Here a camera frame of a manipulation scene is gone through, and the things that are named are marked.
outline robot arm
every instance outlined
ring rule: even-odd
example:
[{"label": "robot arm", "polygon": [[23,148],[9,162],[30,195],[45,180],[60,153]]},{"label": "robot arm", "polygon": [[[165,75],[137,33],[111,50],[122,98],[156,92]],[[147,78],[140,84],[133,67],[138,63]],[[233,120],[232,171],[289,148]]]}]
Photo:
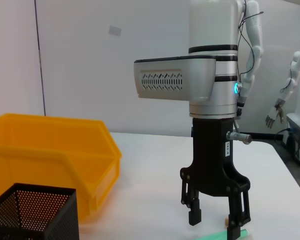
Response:
[{"label": "robot arm", "polygon": [[242,89],[238,98],[239,107],[243,107],[246,103],[247,96],[255,81],[256,71],[260,67],[261,58],[264,53],[258,2],[249,0],[246,3],[246,8],[243,6],[242,11],[246,12],[246,32],[251,42],[252,49],[246,63],[246,73],[241,74]]},{"label": "robot arm", "polygon": [[289,100],[291,94],[294,92],[300,81],[300,50],[295,52],[293,60],[290,65],[289,77],[286,80],[285,87],[281,89],[278,99],[275,105],[271,108],[265,123],[268,128],[272,128],[276,118],[280,115],[281,123],[283,123],[283,111],[282,107]]}]

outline table surface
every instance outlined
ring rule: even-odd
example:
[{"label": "table surface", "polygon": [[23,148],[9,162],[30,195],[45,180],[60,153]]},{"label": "table surface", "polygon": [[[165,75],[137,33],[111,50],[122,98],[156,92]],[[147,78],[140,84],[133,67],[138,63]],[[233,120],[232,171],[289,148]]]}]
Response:
[{"label": "table surface", "polygon": [[[181,205],[180,169],[192,163],[192,138],[112,136],[123,156],[121,175],[98,218],[80,226],[80,240],[195,240],[226,230],[228,198],[201,193],[196,226]],[[254,240],[300,240],[300,188],[275,149],[235,142],[233,161],[251,181],[251,222],[243,228]]]}]

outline black mesh pen holder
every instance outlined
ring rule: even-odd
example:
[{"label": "black mesh pen holder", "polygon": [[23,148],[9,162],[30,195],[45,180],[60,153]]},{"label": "black mesh pen holder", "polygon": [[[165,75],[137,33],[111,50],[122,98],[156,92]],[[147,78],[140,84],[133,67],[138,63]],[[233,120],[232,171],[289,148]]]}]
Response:
[{"label": "black mesh pen holder", "polygon": [[76,190],[14,184],[0,196],[0,240],[79,240]]}]

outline white robot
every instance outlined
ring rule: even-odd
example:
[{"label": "white robot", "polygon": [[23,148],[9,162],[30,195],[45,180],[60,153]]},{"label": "white robot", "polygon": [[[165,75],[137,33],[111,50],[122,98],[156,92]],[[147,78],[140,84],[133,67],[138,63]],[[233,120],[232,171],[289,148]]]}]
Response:
[{"label": "white robot", "polygon": [[[189,13],[189,55],[135,61],[135,86],[140,98],[189,102],[193,162],[180,170],[181,203],[190,209],[194,226],[201,222],[199,192],[228,197],[227,238],[235,240],[251,218],[250,181],[234,166],[233,141],[248,144],[252,139],[233,132],[233,125],[263,55],[262,12],[255,0],[190,0]],[[244,24],[252,46],[246,72],[238,74]]]},{"label": "white robot", "polygon": [[[300,0],[285,0],[294,4],[300,5]],[[285,85],[280,90],[279,97],[271,108],[266,117],[265,123],[271,128],[278,116],[280,116],[280,121],[283,123],[283,110],[282,107],[289,100],[291,94],[294,92],[298,84],[300,83],[300,50],[295,52],[290,66],[290,73]],[[298,100],[295,113],[290,113],[287,115],[287,125],[291,133],[292,141],[292,152],[294,157],[300,163],[300,88],[298,90]]]}]

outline yellow plastic bin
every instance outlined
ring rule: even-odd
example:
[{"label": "yellow plastic bin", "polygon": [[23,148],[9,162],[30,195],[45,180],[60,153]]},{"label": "yellow plastic bin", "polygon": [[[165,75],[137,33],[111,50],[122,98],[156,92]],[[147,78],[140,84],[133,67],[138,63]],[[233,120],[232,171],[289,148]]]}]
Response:
[{"label": "yellow plastic bin", "polygon": [[102,121],[0,116],[0,195],[14,183],[74,188],[82,221],[105,201],[120,158]]}]

